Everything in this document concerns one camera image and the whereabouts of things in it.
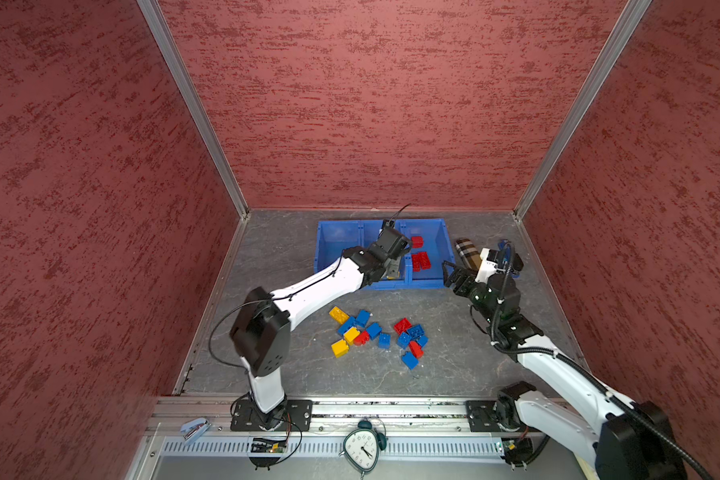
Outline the red lego brick long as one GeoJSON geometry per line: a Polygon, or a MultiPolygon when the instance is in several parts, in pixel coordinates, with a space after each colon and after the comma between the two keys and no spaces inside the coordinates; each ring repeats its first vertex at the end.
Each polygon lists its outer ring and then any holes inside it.
{"type": "Polygon", "coordinates": [[[411,255],[414,272],[426,271],[431,268],[431,262],[426,251],[415,252],[411,255]]]}

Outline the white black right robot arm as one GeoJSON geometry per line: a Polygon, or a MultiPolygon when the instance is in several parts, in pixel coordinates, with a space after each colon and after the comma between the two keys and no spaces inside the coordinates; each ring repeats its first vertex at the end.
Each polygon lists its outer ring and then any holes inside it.
{"type": "Polygon", "coordinates": [[[470,302],[482,318],[479,330],[492,347],[533,372],[566,402],[549,400],[518,382],[495,403],[497,423],[508,431],[536,429],[584,460],[600,479],[700,478],[710,472],[675,440],[667,415],[654,403],[638,403],[606,385],[565,355],[520,311],[512,268],[484,276],[443,262],[443,282],[470,302]]]}

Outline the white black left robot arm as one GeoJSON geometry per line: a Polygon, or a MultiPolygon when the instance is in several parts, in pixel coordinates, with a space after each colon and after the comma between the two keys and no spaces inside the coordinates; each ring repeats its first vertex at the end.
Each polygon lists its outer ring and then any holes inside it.
{"type": "Polygon", "coordinates": [[[293,330],[334,300],[385,279],[411,248],[412,241],[392,221],[384,221],[370,246],[346,248],[325,269],[283,289],[251,290],[232,309],[236,318],[229,336],[240,362],[217,361],[246,372],[250,398],[260,413],[276,411],[286,401],[281,366],[293,330]]]}

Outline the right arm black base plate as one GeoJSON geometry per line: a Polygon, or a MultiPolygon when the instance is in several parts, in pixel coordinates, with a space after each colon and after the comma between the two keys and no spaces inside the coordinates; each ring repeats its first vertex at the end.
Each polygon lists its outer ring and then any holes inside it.
{"type": "Polygon", "coordinates": [[[528,427],[519,418],[515,401],[509,397],[498,400],[467,400],[466,419],[472,433],[491,433],[509,438],[523,434],[543,437],[539,430],[528,427]]]}

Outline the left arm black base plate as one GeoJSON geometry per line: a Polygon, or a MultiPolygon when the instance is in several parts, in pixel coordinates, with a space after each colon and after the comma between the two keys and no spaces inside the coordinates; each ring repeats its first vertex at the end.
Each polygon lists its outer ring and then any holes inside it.
{"type": "Polygon", "coordinates": [[[307,432],[310,429],[314,402],[284,400],[269,413],[259,409],[248,396],[238,399],[230,407],[230,430],[233,432],[279,432],[288,429],[307,432]]]}

